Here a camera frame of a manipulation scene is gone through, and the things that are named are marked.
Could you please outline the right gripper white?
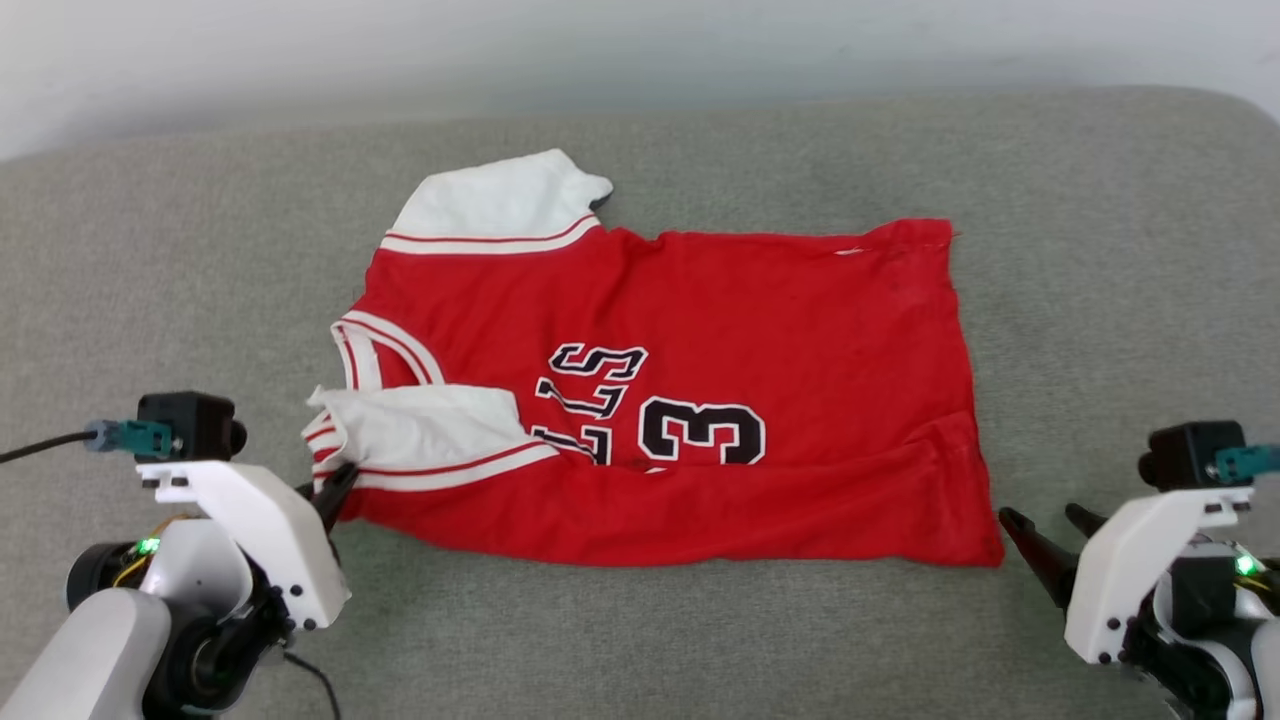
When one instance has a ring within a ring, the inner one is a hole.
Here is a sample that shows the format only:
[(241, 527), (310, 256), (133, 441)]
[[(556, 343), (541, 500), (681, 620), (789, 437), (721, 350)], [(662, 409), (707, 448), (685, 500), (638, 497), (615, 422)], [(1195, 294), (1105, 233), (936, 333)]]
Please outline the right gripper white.
[(1110, 519), (1079, 503), (1064, 515), (1085, 539), (1080, 556), (1041, 534), (1012, 507), (998, 524), (1036, 574), (1056, 609), (1066, 611), (1064, 639), (1088, 664), (1117, 661), (1128, 621), (1148, 600), (1161, 623), (1179, 611), (1196, 616), (1236, 611), (1236, 551), (1198, 542), (1203, 530), (1234, 527), (1249, 511), (1249, 486), (1171, 489), (1125, 502)]

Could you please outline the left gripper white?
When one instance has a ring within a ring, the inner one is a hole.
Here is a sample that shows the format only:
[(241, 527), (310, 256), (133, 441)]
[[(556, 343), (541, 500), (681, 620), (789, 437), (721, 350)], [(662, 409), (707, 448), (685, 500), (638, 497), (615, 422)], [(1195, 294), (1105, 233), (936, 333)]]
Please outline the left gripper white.
[(138, 464), (136, 471), (157, 482), (159, 503), (195, 503), (215, 521), (284, 591), (294, 620), (328, 629), (340, 616), (351, 592), (329, 534), (358, 479), (355, 462), (337, 468), (320, 489), (311, 480), (293, 488), (264, 466), (214, 460)]

